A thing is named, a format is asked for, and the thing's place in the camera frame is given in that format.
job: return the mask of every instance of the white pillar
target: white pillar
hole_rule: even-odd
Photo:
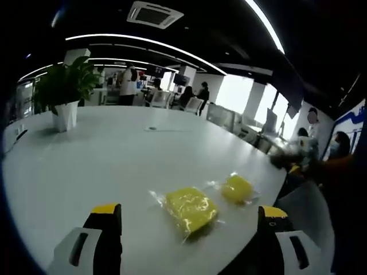
[[[91,56],[91,51],[88,49],[69,50],[65,55],[64,64],[71,65],[73,64],[74,60],[80,56]]]
[[[194,82],[194,78],[195,78],[195,74],[196,74],[196,69],[189,67],[189,66],[181,66],[179,68],[179,73],[181,75],[187,76],[188,78],[190,78],[190,81],[188,83],[188,86],[193,85]]]
[[[250,91],[250,96],[245,107],[244,114],[249,119],[255,119],[257,109],[259,108],[260,101],[263,98],[265,85],[254,82]]]

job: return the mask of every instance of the potted plant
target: potted plant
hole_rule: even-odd
[[[85,63],[87,59],[81,56],[70,66],[51,66],[36,85],[33,101],[42,111],[47,107],[51,110],[59,132],[75,127],[79,100],[89,100],[90,92],[99,83],[100,74],[93,72],[93,64]]]

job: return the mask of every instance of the plastic bag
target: plastic bag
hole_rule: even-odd
[[[252,184],[235,172],[225,182],[209,182],[208,185],[220,190],[224,199],[238,206],[251,204],[260,196]]]
[[[216,220],[217,206],[195,187],[186,187],[164,195],[150,194],[174,217],[185,238]]]

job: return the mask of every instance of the ceiling air conditioner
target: ceiling air conditioner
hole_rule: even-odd
[[[135,1],[127,16],[127,22],[165,29],[182,16],[183,13],[168,7]]]

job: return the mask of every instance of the dark jacket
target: dark jacket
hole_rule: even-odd
[[[197,96],[198,99],[203,99],[204,103],[206,103],[209,100],[209,90],[206,89],[202,89],[199,93],[199,95]]]

